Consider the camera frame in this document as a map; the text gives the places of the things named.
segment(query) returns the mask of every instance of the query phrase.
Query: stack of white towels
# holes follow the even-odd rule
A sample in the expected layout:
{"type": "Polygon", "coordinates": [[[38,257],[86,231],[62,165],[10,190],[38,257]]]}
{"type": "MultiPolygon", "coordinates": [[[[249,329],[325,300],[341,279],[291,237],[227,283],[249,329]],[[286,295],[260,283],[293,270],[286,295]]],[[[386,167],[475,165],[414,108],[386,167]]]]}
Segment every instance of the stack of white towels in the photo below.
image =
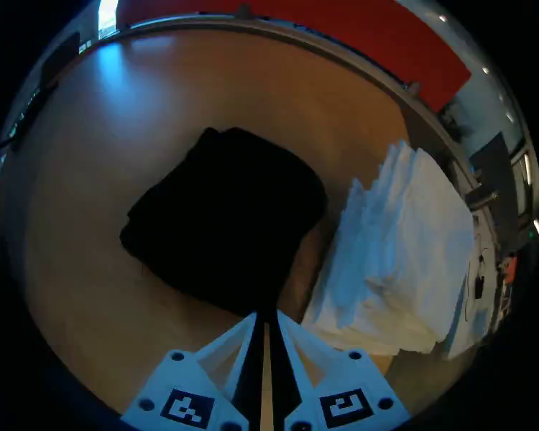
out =
{"type": "Polygon", "coordinates": [[[303,326],[342,349],[429,353],[451,327],[473,242],[436,162],[392,145],[371,190],[353,182],[303,326]]]}

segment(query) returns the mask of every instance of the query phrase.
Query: wooden surface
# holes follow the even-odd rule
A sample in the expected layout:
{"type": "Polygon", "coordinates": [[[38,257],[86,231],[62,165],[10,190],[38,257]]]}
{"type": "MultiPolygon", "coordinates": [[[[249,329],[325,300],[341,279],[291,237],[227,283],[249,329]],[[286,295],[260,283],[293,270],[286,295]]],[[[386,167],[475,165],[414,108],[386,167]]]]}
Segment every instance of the wooden surface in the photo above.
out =
{"type": "MultiPolygon", "coordinates": [[[[167,286],[119,242],[128,209],[207,126],[240,126],[289,149],[326,186],[328,215],[280,298],[297,319],[352,177],[369,186],[387,146],[407,138],[389,96],[281,42],[187,30],[87,54],[6,159],[0,244],[48,343],[118,412],[166,351],[198,350],[239,321],[167,286]]],[[[375,361],[385,371],[390,358],[375,361]]]]}

